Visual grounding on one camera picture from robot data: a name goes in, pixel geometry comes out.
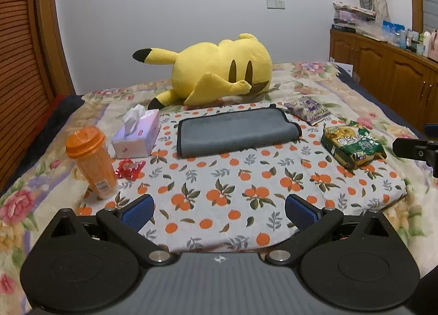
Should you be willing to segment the purple and grey towel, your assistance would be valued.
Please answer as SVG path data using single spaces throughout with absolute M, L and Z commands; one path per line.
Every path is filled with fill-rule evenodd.
M 179 121 L 177 154 L 183 158 L 209 156 L 296 141 L 301 136 L 300 125 L 272 104 Z

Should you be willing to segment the red candy wrapper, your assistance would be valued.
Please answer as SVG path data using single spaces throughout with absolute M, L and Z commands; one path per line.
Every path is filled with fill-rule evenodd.
M 123 159 L 119 162 L 118 167 L 115 170 L 115 174 L 118 179 L 135 181 L 139 178 L 145 164 L 146 162 L 143 160 L 136 162 L 132 159 Z

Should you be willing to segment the wooden sideboard cabinet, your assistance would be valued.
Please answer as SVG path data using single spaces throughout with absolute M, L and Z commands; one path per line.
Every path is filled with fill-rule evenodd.
M 437 63 L 433 60 L 335 29 L 330 30 L 330 58 L 351 64 L 362 88 L 418 130 L 437 123 Z

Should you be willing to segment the orange print cloth mat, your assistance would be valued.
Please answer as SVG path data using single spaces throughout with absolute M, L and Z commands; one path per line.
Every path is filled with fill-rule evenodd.
M 321 145 L 321 127 L 306 123 L 297 142 L 179 158 L 177 125 L 188 117 L 163 115 L 138 178 L 120 179 L 118 193 L 106 200 L 86 192 L 79 215 L 122 208 L 150 194 L 154 215 L 141 230 L 148 240 L 171 251 L 239 251 L 274 245 L 294 233 L 284 212 L 289 194 L 346 215 L 386 207 L 405 195 L 405 183 L 384 160 L 347 171 Z

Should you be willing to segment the green yellow snack bag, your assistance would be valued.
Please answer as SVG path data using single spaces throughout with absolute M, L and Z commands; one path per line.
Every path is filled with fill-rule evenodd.
M 386 159 L 380 141 L 358 123 L 324 126 L 321 144 L 345 169 L 351 171 L 375 159 Z

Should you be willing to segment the orange plastic cup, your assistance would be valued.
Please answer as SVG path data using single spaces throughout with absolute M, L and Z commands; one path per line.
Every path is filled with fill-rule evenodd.
M 92 191 L 102 199 L 117 191 L 117 176 L 105 141 L 104 133 L 97 126 L 81 128 L 65 141 L 66 154 L 75 161 Z

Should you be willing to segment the pink tissue box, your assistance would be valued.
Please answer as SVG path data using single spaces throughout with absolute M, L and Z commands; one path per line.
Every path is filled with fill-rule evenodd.
M 160 111 L 137 104 L 122 117 L 122 127 L 111 140 L 117 159 L 151 155 L 160 131 Z

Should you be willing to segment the bottles on cabinet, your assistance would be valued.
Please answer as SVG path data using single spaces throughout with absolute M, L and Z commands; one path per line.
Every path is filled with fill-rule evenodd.
M 437 62 L 437 29 L 421 34 L 412 30 L 401 30 L 399 47 Z

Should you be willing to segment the floral bed sheet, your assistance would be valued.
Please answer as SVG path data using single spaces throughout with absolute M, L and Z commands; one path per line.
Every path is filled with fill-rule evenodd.
M 24 314 L 29 304 L 19 285 L 25 257 L 50 219 L 61 208 L 78 213 L 88 182 L 65 152 L 65 141 L 74 131 L 97 126 L 107 138 L 122 126 L 122 116 L 137 104 L 149 103 L 167 82 L 95 91 L 68 97 L 50 118 L 29 149 L 24 167 L 1 196 L 1 313 Z M 185 110 L 173 105 L 163 115 L 189 112 L 190 117 L 280 106 L 309 97 L 330 110 L 324 126 L 358 123 L 380 141 L 384 160 L 406 186 L 405 195 L 383 207 L 390 223 L 416 260 L 421 274 L 437 265 L 437 180 L 424 162 L 399 159 L 395 138 L 417 137 L 418 131 L 388 106 L 372 97 L 350 75 L 329 62 L 277 64 L 270 89 L 257 97 L 228 98 L 211 108 Z

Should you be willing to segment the blue white box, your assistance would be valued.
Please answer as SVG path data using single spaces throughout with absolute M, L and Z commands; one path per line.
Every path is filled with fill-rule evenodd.
M 388 42 L 393 42 L 396 45 L 400 41 L 400 33 L 405 30 L 404 25 L 393 23 L 387 20 L 382 22 L 382 32 Z

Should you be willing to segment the white paper card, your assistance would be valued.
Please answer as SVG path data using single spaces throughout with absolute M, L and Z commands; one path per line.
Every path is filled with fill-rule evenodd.
M 345 71 L 348 75 L 353 75 L 353 65 L 348 63 L 336 62 L 333 57 L 330 57 L 330 62 L 333 63 L 339 70 Z

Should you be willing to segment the purple snack packet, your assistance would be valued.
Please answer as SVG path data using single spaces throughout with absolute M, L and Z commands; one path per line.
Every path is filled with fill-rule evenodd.
M 284 107 L 310 126 L 316 126 L 331 115 L 326 107 L 308 97 L 300 97 L 284 103 Z

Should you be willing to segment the stack of books and papers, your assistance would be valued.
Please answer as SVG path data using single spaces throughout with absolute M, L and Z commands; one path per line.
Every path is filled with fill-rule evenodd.
M 332 29 L 374 39 L 381 37 L 382 25 L 376 20 L 376 12 L 338 1 L 333 2 L 333 8 Z

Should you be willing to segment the grey round fan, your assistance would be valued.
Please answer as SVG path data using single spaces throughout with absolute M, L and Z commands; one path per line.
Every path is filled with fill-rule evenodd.
M 369 11 L 373 9 L 373 0 L 359 0 L 360 7 Z

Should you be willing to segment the yellow Pikachu plush toy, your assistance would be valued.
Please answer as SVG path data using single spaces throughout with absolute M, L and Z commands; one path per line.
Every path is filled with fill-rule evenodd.
M 256 36 L 243 33 L 218 44 L 200 42 L 180 52 L 143 48 L 133 59 L 148 65 L 171 65 L 171 88 L 156 95 L 148 109 L 162 109 L 181 101 L 206 106 L 224 97 L 251 96 L 269 90 L 272 60 Z

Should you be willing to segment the wooden slatted headboard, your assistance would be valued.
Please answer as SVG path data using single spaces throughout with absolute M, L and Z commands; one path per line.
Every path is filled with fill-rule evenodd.
M 55 0 L 1 0 L 1 187 L 59 98 L 74 92 Z

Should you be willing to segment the white wall switch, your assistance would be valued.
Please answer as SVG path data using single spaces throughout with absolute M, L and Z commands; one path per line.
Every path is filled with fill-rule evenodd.
M 284 0 L 267 0 L 267 9 L 284 10 L 285 8 Z

